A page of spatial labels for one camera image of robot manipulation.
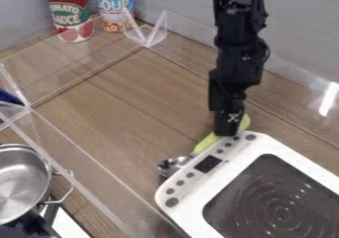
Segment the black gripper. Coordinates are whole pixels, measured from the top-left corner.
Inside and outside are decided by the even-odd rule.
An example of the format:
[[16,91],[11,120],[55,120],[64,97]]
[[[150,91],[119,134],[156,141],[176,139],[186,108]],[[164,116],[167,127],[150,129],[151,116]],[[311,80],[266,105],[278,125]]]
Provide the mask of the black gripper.
[[270,57],[267,43],[218,44],[216,68],[210,71],[210,110],[215,113],[214,132],[235,136],[245,118],[245,109],[230,109],[247,98],[246,91],[261,84],[263,65]]

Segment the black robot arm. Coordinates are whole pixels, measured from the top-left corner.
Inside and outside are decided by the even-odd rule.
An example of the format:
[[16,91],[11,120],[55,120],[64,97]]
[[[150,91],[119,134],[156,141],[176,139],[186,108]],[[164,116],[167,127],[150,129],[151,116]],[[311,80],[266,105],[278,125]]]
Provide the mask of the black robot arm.
[[261,84],[270,47],[259,32],[269,16],[265,0],[214,0],[216,67],[210,71],[214,133],[235,136],[246,116],[247,89]]

